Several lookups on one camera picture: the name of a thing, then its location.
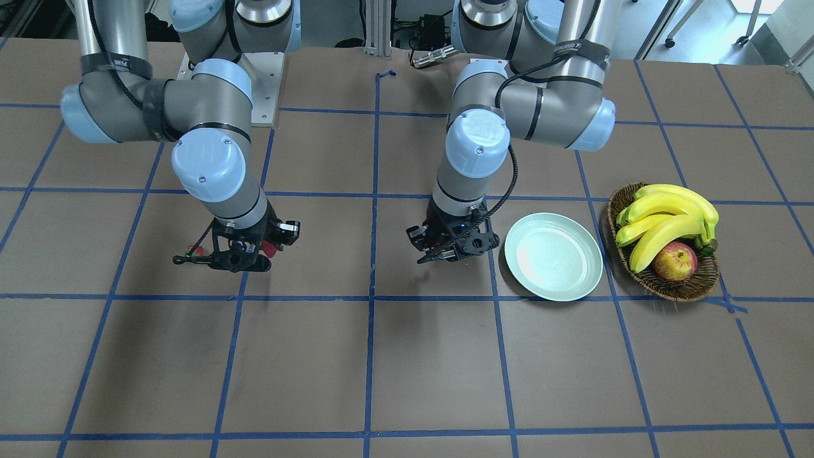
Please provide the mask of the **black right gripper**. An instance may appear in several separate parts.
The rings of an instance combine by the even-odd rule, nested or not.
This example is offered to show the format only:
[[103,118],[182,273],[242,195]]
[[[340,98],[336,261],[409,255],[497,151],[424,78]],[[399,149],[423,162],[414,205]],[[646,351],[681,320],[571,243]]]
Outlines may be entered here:
[[271,261],[261,251],[263,240],[275,244],[277,250],[281,250],[283,246],[296,243],[300,229],[299,221],[283,221],[270,212],[258,223],[244,229],[224,226],[213,219],[213,250],[207,257],[207,266],[233,273],[267,272],[271,268]]

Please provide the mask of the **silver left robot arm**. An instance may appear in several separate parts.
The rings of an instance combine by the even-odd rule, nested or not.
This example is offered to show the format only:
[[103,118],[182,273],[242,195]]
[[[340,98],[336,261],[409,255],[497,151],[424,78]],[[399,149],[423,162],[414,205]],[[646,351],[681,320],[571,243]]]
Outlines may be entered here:
[[481,226],[485,195],[514,139],[598,151],[616,122],[603,96],[619,1],[457,1],[456,50],[477,55],[453,88],[445,150],[422,224],[407,229],[419,263],[460,261],[499,246]]

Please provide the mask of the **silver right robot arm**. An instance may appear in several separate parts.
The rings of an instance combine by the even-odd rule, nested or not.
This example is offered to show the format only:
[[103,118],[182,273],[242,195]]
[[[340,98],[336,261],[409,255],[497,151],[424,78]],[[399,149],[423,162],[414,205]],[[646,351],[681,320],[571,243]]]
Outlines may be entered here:
[[172,261],[225,272],[267,272],[299,221],[279,219],[250,169],[252,76],[247,54],[301,45],[298,1],[172,1],[169,15],[191,61],[187,80],[157,78],[146,49],[146,3],[76,1],[81,81],[60,110],[87,143],[174,142],[172,169],[212,214],[210,255]]

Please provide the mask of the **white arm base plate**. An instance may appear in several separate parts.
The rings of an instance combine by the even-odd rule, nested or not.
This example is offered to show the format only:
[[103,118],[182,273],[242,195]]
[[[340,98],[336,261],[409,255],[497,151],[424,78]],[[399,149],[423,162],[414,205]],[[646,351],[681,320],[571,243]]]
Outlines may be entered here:
[[253,127],[274,127],[285,57],[283,52],[246,53],[236,63],[212,59],[193,67],[185,55],[177,79],[189,80],[198,74],[224,76],[252,96]]

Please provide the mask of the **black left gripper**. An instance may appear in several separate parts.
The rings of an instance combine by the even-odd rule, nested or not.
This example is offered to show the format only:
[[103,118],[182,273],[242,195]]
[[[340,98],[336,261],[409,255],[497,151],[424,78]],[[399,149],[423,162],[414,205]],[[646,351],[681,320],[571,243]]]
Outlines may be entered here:
[[470,214],[457,216],[442,211],[431,200],[422,225],[407,229],[407,238],[413,247],[424,253],[417,263],[449,261],[480,256],[496,249],[500,238],[492,231],[483,231],[481,225],[490,221],[486,205],[480,203],[471,209]]

